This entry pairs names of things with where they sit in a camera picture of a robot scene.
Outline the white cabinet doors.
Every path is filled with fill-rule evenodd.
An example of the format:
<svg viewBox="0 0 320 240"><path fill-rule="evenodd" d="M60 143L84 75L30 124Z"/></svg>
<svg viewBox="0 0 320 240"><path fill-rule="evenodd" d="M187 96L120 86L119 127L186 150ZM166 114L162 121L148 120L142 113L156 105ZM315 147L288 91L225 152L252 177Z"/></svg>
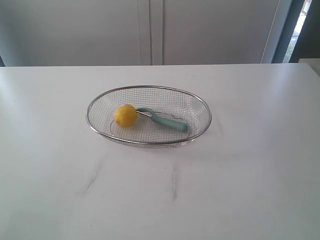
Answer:
<svg viewBox="0 0 320 240"><path fill-rule="evenodd" d="M3 0L6 66L270 63L289 0Z"/></svg>

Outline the teal handled peeler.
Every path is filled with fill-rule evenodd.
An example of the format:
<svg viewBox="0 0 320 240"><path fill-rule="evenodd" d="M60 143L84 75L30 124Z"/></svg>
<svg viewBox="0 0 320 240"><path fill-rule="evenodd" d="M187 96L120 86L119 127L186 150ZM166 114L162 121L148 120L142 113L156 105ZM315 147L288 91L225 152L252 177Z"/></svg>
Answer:
<svg viewBox="0 0 320 240"><path fill-rule="evenodd" d="M185 133L189 130L189 127L186 123L179 122L172 119L167 119L163 117L159 117L155 111L146 107L139 107L136 109L137 113L142 114L144 116L148 116L151 121L156 124L162 125L164 127L170 128L172 130Z"/></svg>

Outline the yellow lemon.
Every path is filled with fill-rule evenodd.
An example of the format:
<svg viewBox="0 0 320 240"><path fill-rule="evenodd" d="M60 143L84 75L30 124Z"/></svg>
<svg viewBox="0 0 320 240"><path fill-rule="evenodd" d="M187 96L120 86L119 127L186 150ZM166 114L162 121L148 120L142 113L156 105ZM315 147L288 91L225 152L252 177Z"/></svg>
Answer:
<svg viewBox="0 0 320 240"><path fill-rule="evenodd" d="M135 124L137 119L137 110L130 104L118 107L113 115L114 122L121 128L131 127Z"/></svg>

